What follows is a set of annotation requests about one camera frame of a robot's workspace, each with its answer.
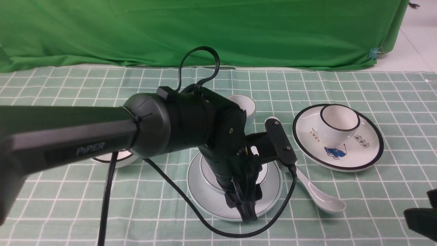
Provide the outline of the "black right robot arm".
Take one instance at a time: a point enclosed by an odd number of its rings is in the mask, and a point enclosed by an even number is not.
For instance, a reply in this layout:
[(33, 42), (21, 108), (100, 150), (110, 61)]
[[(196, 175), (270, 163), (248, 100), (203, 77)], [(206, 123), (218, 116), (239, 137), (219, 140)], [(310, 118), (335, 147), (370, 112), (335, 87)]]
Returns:
[(431, 208), (409, 208), (403, 214), (410, 230), (437, 242), (437, 189), (427, 191)]

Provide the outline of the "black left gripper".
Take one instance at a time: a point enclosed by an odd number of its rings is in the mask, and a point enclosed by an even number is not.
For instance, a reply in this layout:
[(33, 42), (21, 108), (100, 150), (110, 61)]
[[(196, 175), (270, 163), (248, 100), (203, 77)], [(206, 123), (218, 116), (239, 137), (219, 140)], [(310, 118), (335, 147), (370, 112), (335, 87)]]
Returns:
[(223, 191), (226, 205), (236, 208), (243, 222), (257, 220), (255, 205), (262, 198), (256, 181), (247, 184), (250, 172), (261, 171), (253, 160), (250, 147), (259, 144), (260, 137), (246, 137), (245, 143), (226, 141), (215, 146), (201, 145), (199, 149)]

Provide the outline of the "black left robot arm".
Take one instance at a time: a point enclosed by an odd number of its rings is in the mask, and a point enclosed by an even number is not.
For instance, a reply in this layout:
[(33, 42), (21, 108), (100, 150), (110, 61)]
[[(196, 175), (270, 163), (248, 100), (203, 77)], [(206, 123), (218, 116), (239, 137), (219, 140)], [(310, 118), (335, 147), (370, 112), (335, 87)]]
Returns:
[(246, 112), (190, 85), (139, 93), (121, 107), (1, 106), (1, 224), (28, 176), (129, 150), (141, 159), (197, 147), (242, 220), (257, 218), (262, 194), (244, 128)]

